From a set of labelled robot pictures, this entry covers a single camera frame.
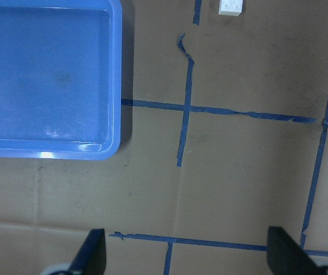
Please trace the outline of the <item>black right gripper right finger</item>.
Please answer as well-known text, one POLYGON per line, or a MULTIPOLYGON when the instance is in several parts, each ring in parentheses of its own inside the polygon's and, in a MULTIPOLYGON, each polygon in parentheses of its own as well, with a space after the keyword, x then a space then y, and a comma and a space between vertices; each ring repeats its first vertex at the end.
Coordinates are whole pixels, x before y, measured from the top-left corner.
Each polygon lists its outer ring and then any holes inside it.
POLYGON ((267 264, 278 275, 328 274, 328 266, 316 265, 282 227, 268 228, 267 264))

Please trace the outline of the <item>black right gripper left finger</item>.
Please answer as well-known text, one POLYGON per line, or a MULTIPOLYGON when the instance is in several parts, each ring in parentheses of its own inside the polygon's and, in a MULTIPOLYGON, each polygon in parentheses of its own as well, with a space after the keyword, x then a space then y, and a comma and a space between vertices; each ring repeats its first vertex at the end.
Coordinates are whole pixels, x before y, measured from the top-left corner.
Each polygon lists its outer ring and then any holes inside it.
POLYGON ((104 274, 107 265, 104 229, 92 229, 71 262, 69 274, 104 274))

